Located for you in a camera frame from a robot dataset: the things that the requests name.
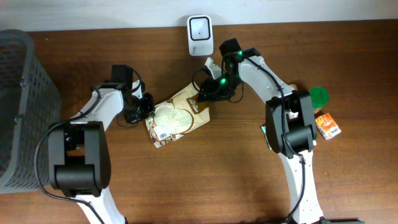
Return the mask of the beige brown snack pouch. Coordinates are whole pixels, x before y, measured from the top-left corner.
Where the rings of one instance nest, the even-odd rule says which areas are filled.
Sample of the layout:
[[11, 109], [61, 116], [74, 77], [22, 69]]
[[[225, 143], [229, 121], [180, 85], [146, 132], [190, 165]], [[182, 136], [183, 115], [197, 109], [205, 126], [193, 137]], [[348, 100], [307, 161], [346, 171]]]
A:
[[155, 106], [155, 115], [146, 119], [154, 146], [160, 148], [175, 142], [210, 121], [210, 108], [198, 103], [199, 92], [191, 83], [169, 100]]

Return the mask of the teal snack packet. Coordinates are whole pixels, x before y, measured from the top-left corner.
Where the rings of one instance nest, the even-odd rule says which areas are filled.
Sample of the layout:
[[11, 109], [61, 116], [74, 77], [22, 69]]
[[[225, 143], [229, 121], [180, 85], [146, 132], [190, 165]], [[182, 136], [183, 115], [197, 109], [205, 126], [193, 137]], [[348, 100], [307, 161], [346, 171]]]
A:
[[268, 141], [268, 138], [267, 138], [266, 126], [265, 125], [261, 126], [261, 130], [264, 133], [264, 137], [265, 137], [268, 149], [271, 151], [272, 148], [271, 148], [271, 145], [269, 144], [269, 141]]

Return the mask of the green lid jar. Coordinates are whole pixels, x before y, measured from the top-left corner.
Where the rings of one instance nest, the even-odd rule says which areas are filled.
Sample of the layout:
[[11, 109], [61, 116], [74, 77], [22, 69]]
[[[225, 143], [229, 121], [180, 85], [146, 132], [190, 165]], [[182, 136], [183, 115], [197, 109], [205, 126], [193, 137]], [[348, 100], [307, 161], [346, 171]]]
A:
[[330, 100], [328, 91], [322, 86], [316, 86], [310, 89], [312, 99], [313, 112], [317, 114], [327, 105]]

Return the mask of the white bamboo print tube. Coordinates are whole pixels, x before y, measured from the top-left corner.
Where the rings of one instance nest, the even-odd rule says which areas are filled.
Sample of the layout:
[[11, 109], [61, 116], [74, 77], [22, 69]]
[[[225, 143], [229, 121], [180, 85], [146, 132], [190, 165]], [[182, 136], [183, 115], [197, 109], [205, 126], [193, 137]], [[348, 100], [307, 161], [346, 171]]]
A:
[[297, 90], [298, 90], [296, 84], [290, 84], [290, 85], [289, 85], [289, 89], [292, 90], [292, 91], [297, 91]]

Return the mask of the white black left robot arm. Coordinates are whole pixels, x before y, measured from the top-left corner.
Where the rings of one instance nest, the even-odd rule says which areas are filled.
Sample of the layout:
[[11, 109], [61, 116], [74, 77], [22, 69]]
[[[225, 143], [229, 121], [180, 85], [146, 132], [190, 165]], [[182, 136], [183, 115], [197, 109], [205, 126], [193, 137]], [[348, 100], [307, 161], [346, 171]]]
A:
[[127, 223], [109, 189], [111, 159], [105, 132], [112, 120], [124, 117], [124, 128], [154, 115], [154, 100], [139, 73], [113, 65], [111, 78], [97, 84], [75, 116], [53, 123], [48, 141], [49, 180], [62, 192], [60, 200], [79, 204], [90, 223]]

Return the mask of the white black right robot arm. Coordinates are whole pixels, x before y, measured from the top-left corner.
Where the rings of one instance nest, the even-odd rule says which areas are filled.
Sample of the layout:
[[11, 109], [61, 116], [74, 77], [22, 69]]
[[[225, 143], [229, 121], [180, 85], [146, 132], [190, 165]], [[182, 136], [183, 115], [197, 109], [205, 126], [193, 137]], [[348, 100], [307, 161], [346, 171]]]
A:
[[281, 159], [290, 195], [284, 223], [325, 223], [313, 177], [317, 127], [309, 91], [283, 82], [255, 48], [242, 49], [237, 39], [220, 45], [221, 65], [206, 61], [208, 74], [197, 87], [197, 102], [230, 100], [238, 85], [250, 86], [265, 104], [266, 140]]

